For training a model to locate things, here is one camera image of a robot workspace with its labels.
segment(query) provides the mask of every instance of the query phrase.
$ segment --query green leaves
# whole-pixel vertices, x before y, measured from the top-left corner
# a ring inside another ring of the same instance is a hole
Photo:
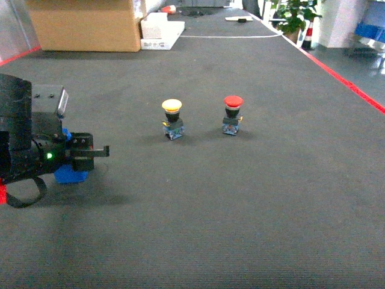
[[[305,20],[322,17],[316,14],[316,4],[316,0],[287,0],[277,9],[278,17],[286,20],[278,25],[278,29],[284,33],[294,33],[299,28],[305,30]]]

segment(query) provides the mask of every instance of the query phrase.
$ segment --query cardboard box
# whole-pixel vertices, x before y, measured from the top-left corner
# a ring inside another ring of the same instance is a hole
[[[42,50],[136,52],[144,0],[26,0]]]
[[[169,34],[162,39],[141,39],[142,50],[170,50],[185,30],[184,21],[169,21]]]

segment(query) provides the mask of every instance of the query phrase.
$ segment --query white pillar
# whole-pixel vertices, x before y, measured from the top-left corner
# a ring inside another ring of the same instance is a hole
[[[270,19],[270,11],[271,11],[271,5],[272,5],[272,2],[271,1],[266,1],[265,2],[265,6],[264,6],[264,11],[263,11],[263,15],[262,15],[262,20],[266,23],[269,22],[269,19]]]
[[[351,36],[364,15],[367,0],[325,0],[319,27],[319,44],[328,48],[350,47]]]
[[[147,13],[156,12],[165,5],[165,2],[166,0],[145,0]]]

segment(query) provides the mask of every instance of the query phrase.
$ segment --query red floor stripe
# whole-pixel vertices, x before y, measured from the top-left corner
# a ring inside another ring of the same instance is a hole
[[[2,184],[0,179],[0,205],[7,203],[7,187]]]
[[[383,114],[385,114],[385,107],[383,107],[381,104],[379,104],[377,101],[375,101],[374,99],[372,99],[369,95],[367,95],[365,92],[363,92],[361,89],[359,89],[353,82],[350,82],[348,80],[346,80],[345,78],[343,78],[342,76],[340,76],[337,72],[335,72],[333,69],[331,69],[330,67],[326,66],[324,63],[320,62],[317,58],[315,58],[314,56],[310,55],[309,53],[307,53],[305,50],[303,49],[300,49],[300,51],[306,55],[307,57],[309,57],[311,60],[313,60],[318,66],[320,66],[321,68],[323,68],[327,73],[329,73],[330,75],[332,75],[334,78],[336,78],[339,82],[341,82],[343,85],[347,86],[350,90],[352,90],[355,94],[357,94],[358,96],[360,96],[364,101],[366,101],[367,103],[369,103],[371,106],[375,107],[376,109],[378,109],[380,112],[382,112]]]
[[[32,48],[31,50],[28,50],[28,51],[25,51],[23,53],[20,53],[20,54],[14,56],[12,58],[9,58],[9,59],[4,60],[4,61],[0,61],[0,66],[3,66],[3,65],[5,65],[5,64],[7,64],[7,63],[9,63],[9,62],[11,62],[13,60],[16,60],[16,59],[20,58],[20,57],[26,56],[27,54],[30,54],[31,52],[39,50],[40,48],[41,48],[41,46],[36,46],[35,48]]]

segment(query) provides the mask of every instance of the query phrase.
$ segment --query orange traffic cone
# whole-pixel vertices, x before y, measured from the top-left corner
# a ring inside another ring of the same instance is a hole
[[[302,42],[303,50],[311,50],[312,48],[312,35],[313,35],[313,21],[310,21],[309,28],[307,29],[305,40]]]
[[[167,13],[168,15],[172,15],[172,14],[175,14],[176,7],[175,5],[169,5],[169,6],[163,7],[161,11],[164,13]]]

